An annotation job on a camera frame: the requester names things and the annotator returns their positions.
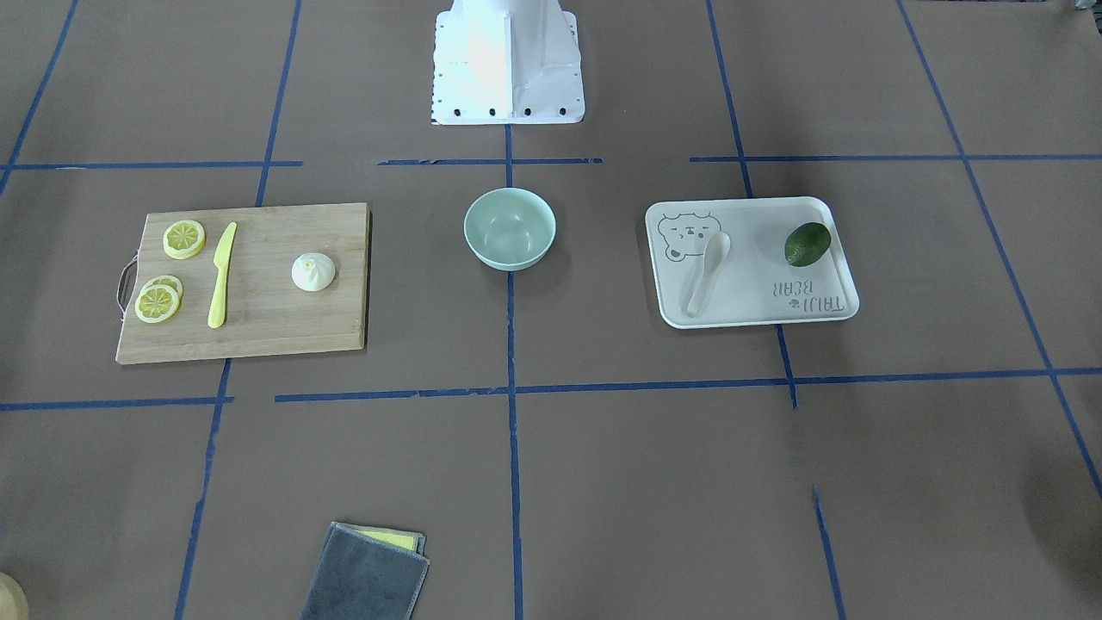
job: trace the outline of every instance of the yellow plastic knife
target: yellow plastic knife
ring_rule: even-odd
[[[214,250],[214,265],[218,268],[218,279],[214,283],[214,298],[210,300],[210,313],[207,315],[207,327],[213,330],[226,323],[226,274],[229,272],[229,252],[234,249],[236,233],[237,221],[230,221],[218,239],[218,248]]]

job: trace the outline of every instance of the gray cloth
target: gray cloth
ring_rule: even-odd
[[[429,559],[329,525],[300,620],[408,620]]]

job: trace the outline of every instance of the light green bowl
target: light green bowl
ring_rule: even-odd
[[[547,200],[519,187],[478,197],[463,218],[463,233],[479,260],[503,271],[519,271],[543,258],[554,240],[554,213]]]

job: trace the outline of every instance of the lemon slice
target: lemon slice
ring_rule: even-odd
[[[191,258],[206,244],[206,230],[194,219],[181,219],[164,231],[164,252],[176,259]]]
[[[144,286],[134,302],[134,315],[147,324],[160,324],[180,309],[180,294],[168,284]]]
[[[141,294],[142,292],[145,291],[145,289],[148,289],[153,284],[164,284],[171,287],[172,290],[176,291],[176,294],[181,297],[181,301],[184,297],[184,282],[180,281],[180,278],[175,275],[168,275],[168,274],[158,275],[152,280],[145,282],[144,284],[142,284],[140,289],[138,289],[138,294]]]

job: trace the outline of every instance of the lime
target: lime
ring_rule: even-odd
[[[134,315],[147,324],[160,324],[180,309],[180,295],[166,284],[145,286],[134,302]]]
[[[176,259],[191,258],[206,244],[203,224],[194,219],[181,219],[164,231],[164,252]]]
[[[807,267],[830,249],[830,230],[819,221],[808,221],[792,230],[785,240],[785,260],[792,267]]]

